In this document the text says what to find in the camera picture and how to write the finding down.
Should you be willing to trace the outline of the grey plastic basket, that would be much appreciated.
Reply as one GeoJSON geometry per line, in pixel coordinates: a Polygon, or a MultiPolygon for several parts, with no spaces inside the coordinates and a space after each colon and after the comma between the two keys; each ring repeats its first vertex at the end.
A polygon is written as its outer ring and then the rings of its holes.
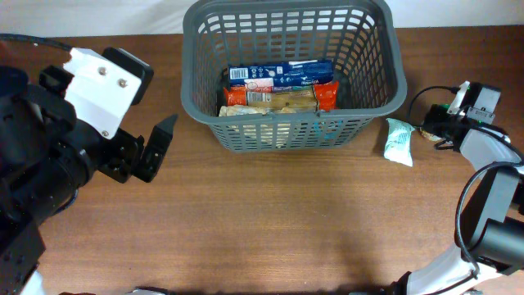
{"type": "Polygon", "coordinates": [[[199,1],[181,101],[234,152],[333,148],[407,95],[383,0],[199,1]]]}

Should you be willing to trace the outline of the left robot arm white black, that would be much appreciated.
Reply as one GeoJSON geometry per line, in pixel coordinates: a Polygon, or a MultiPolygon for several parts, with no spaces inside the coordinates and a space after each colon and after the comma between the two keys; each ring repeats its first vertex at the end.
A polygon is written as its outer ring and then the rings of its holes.
{"type": "Polygon", "coordinates": [[[178,117],[158,123],[149,139],[118,129],[103,138],[64,99],[72,76],[49,66],[43,83],[1,69],[1,292],[25,291],[45,245],[38,227],[72,205],[96,172],[123,184],[157,175],[178,117]]]}

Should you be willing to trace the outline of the green lid jar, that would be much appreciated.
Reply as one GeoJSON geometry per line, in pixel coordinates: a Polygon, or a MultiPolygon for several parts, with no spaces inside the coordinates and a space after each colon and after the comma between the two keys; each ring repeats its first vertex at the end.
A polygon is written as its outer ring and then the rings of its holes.
{"type": "Polygon", "coordinates": [[[428,141],[436,143],[436,142],[440,142],[440,141],[443,140],[442,137],[439,137],[439,136],[437,136],[435,134],[432,134],[432,133],[428,132],[427,130],[425,130],[423,128],[420,128],[418,131],[428,141]]]}

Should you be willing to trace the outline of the tissue multipack blue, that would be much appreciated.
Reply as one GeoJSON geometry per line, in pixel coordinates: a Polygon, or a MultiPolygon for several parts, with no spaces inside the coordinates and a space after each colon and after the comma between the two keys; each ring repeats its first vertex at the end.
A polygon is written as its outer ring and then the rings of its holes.
{"type": "Polygon", "coordinates": [[[269,86],[276,87],[308,86],[326,84],[333,78],[333,65],[329,60],[286,61],[228,68],[228,82],[231,86],[260,82],[268,82],[269,86]]]}

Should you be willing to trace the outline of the white teal packet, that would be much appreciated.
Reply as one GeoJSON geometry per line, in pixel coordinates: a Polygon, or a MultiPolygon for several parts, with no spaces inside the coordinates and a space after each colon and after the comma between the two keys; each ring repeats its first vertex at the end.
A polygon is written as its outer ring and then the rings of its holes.
{"type": "Polygon", "coordinates": [[[411,134],[414,127],[401,120],[387,118],[388,135],[384,148],[384,157],[405,166],[413,166],[410,152],[411,134]]]}

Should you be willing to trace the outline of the small round blue tin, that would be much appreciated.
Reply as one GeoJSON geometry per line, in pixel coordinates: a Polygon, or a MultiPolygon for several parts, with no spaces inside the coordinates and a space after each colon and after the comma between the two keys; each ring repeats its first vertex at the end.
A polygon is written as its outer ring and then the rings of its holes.
{"type": "Polygon", "coordinates": [[[329,120],[313,123],[313,134],[322,140],[333,140],[342,126],[341,120],[329,120]]]}

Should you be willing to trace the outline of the rice bag beige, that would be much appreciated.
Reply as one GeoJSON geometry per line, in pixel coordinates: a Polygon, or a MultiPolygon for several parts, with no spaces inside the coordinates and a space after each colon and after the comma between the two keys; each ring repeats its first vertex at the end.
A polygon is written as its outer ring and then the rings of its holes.
{"type": "Polygon", "coordinates": [[[262,107],[235,105],[219,109],[219,124],[211,126],[217,139],[234,152],[285,149],[294,138],[303,137],[313,111],[284,107],[270,111],[262,107]]]}

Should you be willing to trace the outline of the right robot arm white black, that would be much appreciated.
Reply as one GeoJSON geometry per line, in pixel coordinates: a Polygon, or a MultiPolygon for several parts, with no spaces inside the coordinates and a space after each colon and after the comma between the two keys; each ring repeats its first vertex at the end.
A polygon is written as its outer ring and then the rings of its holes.
{"type": "Polygon", "coordinates": [[[387,294],[465,294],[490,279],[523,268],[523,223],[508,211],[523,211],[523,154],[507,133],[471,107],[451,112],[433,105],[422,130],[441,139],[437,149],[452,149],[475,173],[465,184],[455,212],[454,243],[429,265],[404,274],[387,294]]]}

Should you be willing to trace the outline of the spaghetti pack red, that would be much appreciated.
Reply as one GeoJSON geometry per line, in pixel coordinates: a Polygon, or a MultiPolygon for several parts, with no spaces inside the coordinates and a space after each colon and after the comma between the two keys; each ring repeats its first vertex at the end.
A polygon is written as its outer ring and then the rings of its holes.
{"type": "Polygon", "coordinates": [[[339,83],[308,86],[268,87],[251,91],[244,86],[223,88],[228,107],[258,107],[267,111],[330,111],[336,108],[339,83]]]}

